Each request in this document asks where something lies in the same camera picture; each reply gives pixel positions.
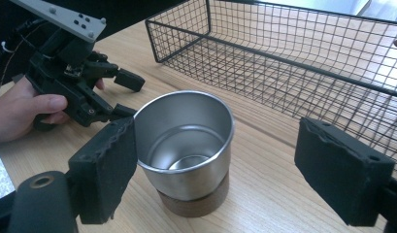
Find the wire basket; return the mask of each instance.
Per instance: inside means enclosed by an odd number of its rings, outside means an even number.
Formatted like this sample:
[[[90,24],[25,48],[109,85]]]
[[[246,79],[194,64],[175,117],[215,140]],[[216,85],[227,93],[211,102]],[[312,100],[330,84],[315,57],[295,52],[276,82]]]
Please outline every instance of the wire basket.
[[[396,162],[397,22],[256,1],[190,0],[146,21],[156,62]]]

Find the metal cup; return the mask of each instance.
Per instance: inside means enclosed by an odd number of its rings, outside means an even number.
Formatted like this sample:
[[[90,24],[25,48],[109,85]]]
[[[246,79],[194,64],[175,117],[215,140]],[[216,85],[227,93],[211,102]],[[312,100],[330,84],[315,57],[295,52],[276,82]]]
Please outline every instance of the metal cup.
[[[197,200],[227,176],[234,119],[217,97],[173,92],[152,100],[134,118],[138,164],[159,192]]]

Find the wooden base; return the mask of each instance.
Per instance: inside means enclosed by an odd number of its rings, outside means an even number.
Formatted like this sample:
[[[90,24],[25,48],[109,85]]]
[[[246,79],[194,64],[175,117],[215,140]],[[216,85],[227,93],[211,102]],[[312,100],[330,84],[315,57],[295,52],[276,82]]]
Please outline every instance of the wooden base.
[[[229,189],[227,173],[219,186],[211,194],[192,201],[181,201],[158,191],[164,205],[174,214],[186,217],[205,216],[216,210],[224,202]]]

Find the human hand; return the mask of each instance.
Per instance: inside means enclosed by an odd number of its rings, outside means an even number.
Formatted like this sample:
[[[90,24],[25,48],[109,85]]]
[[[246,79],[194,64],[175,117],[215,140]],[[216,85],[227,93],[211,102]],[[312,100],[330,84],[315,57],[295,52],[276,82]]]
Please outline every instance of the human hand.
[[[103,88],[101,82],[97,84],[98,88]],[[0,143],[28,133],[38,114],[50,114],[43,123],[60,124],[67,121],[68,116],[62,112],[67,104],[66,98],[61,95],[38,95],[28,79],[20,79],[0,97]]]

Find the cup rim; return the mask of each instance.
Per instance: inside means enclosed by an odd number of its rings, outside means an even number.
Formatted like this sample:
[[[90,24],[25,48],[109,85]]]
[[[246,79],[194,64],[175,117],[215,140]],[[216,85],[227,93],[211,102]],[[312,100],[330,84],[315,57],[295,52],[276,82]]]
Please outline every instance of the cup rim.
[[[223,144],[223,146],[218,150],[218,152],[216,154],[214,154],[213,156],[211,156],[209,159],[194,165],[192,167],[188,167],[188,168],[182,168],[182,169],[174,169],[174,170],[169,170],[169,169],[161,169],[161,168],[156,168],[156,167],[152,167],[149,166],[148,164],[144,163],[143,161],[141,161],[138,158],[138,165],[140,165],[142,168],[147,169],[149,171],[155,172],[155,173],[160,173],[160,174],[177,174],[177,173],[184,173],[184,172],[188,172],[188,171],[193,171],[197,168],[206,166],[207,164],[213,162],[214,160],[216,160],[220,154],[222,154],[225,150],[227,150],[227,148],[230,146],[231,142],[232,142],[232,138],[234,136],[234,131],[235,131],[235,121],[234,121],[234,117],[232,115],[232,111],[231,109],[217,96],[214,96],[208,92],[203,92],[203,91],[198,91],[198,90],[178,90],[178,91],[174,91],[174,92],[170,92],[161,96],[158,96],[157,98],[152,99],[151,101],[147,102],[146,105],[144,105],[139,111],[137,111],[137,113],[134,115],[134,124],[137,123],[137,116],[138,114],[145,108],[147,108],[149,105],[151,105],[152,103],[154,103],[155,101],[158,101],[159,99],[163,99],[163,98],[167,98],[168,96],[172,96],[172,95],[177,95],[177,94],[200,94],[200,95],[205,95],[207,97],[213,98],[214,100],[216,100],[217,102],[219,102],[227,111],[230,120],[231,120],[231,130],[229,132],[229,135],[225,141],[225,143]]]

